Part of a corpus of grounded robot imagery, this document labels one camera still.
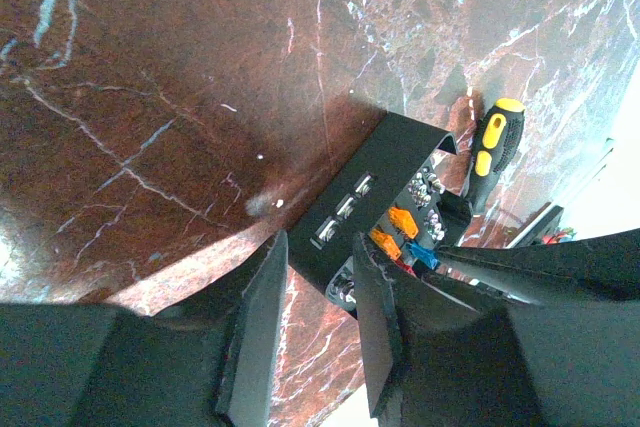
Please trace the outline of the red blade fuse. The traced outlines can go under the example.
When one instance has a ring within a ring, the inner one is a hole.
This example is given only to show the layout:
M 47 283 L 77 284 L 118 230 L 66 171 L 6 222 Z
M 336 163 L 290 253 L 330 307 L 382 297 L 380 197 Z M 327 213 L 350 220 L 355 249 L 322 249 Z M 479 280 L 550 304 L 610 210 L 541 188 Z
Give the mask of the red blade fuse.
M 415 277 L 416 273 L 414 272 L 413 268 L 410 265 L 405 264 L 404 262 L 397 260 L 396 261 L 396 265 L 398 267 L 400 267 L 403 271 L 405 271 L 406 273 L 408 273 L 409 275 Z

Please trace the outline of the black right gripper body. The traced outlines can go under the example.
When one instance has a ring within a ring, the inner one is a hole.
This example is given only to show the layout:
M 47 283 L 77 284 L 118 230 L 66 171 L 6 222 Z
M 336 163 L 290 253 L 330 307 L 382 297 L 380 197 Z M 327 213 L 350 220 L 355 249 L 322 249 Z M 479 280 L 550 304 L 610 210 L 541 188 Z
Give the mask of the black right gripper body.
M 547 203 L 507 243 L 507 247 L 526 247 L 542 244 L 543 237 L 553 234 L 559 227 L 564 211 L 565 209 L 560 205 Z

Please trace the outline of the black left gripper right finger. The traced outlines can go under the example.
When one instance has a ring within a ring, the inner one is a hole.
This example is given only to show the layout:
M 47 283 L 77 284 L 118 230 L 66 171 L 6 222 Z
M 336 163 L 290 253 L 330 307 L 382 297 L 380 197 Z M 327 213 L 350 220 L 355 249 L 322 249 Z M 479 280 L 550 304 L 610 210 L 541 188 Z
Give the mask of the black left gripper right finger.
M 353 240 L 370 414 L 383 426 L 635 426 L 639 299 L 438 309 L 418 276 Z

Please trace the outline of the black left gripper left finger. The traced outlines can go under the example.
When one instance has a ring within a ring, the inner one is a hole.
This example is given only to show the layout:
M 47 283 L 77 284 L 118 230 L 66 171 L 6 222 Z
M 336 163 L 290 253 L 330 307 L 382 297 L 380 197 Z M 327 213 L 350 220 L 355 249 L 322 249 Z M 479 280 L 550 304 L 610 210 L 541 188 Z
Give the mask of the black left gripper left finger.
M 263 426 L 286 290 L 278 232 L 153 316 L 109 304 L 1 308 L 5 426 Z

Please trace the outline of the blue blade fuse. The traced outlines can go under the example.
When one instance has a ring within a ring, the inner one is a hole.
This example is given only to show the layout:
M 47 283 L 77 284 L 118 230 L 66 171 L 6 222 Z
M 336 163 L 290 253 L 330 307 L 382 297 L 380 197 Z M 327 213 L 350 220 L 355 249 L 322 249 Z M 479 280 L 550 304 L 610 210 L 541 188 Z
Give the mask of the blue blade fuse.
M 428 269 L 433 271 L 438 269 L 440 261 L 433 250 L 427 249 L 416 242 L 409 242 L 408 248 L 411 254 L 417 260 L 422 262 Z

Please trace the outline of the orange blade fuse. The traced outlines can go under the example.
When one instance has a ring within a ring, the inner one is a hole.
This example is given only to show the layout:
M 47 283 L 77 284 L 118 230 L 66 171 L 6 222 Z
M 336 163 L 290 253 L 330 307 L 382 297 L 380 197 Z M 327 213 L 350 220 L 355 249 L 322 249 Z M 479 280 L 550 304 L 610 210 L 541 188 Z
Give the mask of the orange blade fuse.
M 374 228 L 370 232 L 370 237 L 391 260 L 397 261 L 401 258 L 402 251 L 391 234 L 387 234 L 377 228 Z
M 391 224 L 406 237 L 415 239 L 419 234 L 419 228 L 409 210 L 392 206 L 388 210 L 388 217 Z

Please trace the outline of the black fuse box base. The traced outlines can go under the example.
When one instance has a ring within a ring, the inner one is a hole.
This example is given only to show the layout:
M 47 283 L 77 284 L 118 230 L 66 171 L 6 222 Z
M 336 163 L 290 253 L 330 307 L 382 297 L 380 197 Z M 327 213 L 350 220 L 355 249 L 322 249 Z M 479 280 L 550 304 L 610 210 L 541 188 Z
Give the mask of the black fuse box base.
M 289 232 L 292 268 L 331 303 L 356 313 L 352 241 L 377 228 L 391 234 L 413 265 L 408 248 L 457 243 L 469 227 L 469 204 L 448 191 L 432 163 L 436 151 L 457 152 L 452 133 L 389 113 L 357 149 Z M 409 210 L 419 228 L 415 239 L 390 222 L 388 210 Z

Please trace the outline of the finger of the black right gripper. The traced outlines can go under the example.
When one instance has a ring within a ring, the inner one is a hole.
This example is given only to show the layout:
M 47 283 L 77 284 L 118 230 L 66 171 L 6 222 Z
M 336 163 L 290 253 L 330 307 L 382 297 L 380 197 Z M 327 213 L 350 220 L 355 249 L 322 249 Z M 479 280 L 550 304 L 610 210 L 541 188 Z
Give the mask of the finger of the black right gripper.
M 427 292 L 429 303 L 438 309 L 487 314 L 510 306 L 510 302 L 500 295 L 433 271 L 419 274 L 418 280 Z
M 639 231 L 512 249 L 440 247 L 438 259 L 528 303 L 637 301 Z

